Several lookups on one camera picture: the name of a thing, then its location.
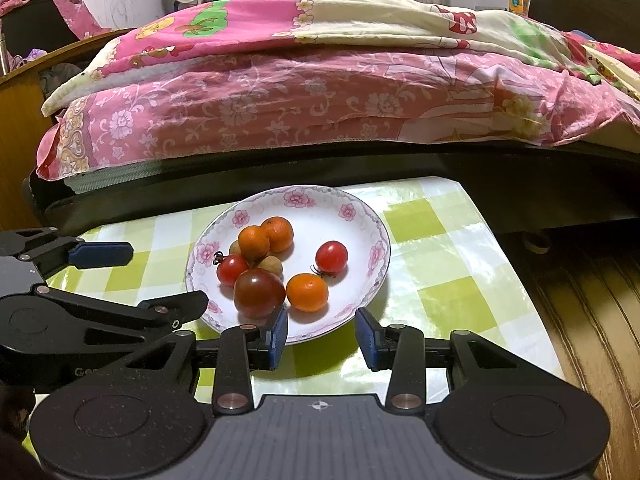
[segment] floral bedding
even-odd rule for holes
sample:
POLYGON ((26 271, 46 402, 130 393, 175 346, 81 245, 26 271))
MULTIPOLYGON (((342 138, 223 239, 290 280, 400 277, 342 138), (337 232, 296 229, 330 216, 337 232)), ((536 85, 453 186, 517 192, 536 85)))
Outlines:
POLYGON ((41 142, 38 174, 336 140, 555 146, 611 121, 637 129, 633 89, 592 61, 570 37, 500 11, 203 4, 111 42, 45 102, 46 114, 68 108, 41 142))

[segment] black mattress edge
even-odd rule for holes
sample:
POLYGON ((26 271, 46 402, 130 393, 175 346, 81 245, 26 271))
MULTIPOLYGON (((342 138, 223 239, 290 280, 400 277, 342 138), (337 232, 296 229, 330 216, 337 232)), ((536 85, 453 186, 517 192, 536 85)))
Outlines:
POLYGON ((32 173, 24 193, 42 224, 77 236, 104 224, 242 200, 272 187, 420 176, 460 182, 494 232, 640 216, 640 156, 587 143, 548 149, 516 142, 340 142, 198 156, 188 168, 79 195, 32 173))

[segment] green checkered tablecloth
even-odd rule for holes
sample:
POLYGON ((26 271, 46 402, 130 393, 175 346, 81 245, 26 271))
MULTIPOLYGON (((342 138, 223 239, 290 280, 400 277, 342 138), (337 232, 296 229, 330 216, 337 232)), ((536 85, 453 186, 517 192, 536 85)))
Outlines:
MULTIPOLYGON (((430 177, 349 186, 383 219, 392 244, 388 276, 370 304, 383 324, 401 322, 446 338, 465 328, 561 376, 554 349, 520 280, 469 196, 456 182, 430 177)), ((129 241, 127 267, 68 268, 50 286, 130 305, 185 291, 188 254, 204 228, 229 204, 112 224, 88 241, 129 241)), ((197 321, 198 338, 216 337, 197 321)), ((447 393, 443 370, 428 370, 428 400, 447 393)), ((214 371, 203 370, 196 392, 210 401, 214 371)), ((372 373, 358 351, 353 323, 317 340, 286 347, 280 368, 255 372, 256 398, 266 393, 385 395, 388 372, 372 373)))

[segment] wooden floor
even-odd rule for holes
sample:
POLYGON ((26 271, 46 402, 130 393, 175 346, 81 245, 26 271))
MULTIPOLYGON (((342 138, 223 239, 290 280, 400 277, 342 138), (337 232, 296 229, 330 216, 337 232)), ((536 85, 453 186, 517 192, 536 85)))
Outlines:
POLYGON ((565 378, 603 405, 611 437, 600 480, 640 480, 640 221, 498 236, 553 342, 565 378), (544 244, 534 244, 541 248, 544 244))

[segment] plate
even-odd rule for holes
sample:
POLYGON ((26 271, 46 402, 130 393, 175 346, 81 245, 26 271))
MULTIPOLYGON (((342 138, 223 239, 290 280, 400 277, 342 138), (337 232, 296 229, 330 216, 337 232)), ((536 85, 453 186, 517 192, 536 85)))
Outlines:
POLYGON ((248 322, 234 306, 233 290, 222 285, 213 265, 214 254, 229 246, 246 226, 282 216, 293 227, 293 245, 276 256, 282 260, 284 285, 300 272, 312 272, 316 251, 329 240, 347 247, 349 261, 338 276, 325 278, 329 301, 324 309, 306 314, 289 309, 287 344, 318 338, 347 323, 380 290, 389 268, 390 244, 380 217, 362 200, 325 186, 287 186, 253 195, 223 212, 200 235, 187 262, 187 290, 209 297, 203 321, 217 332, 248 322))

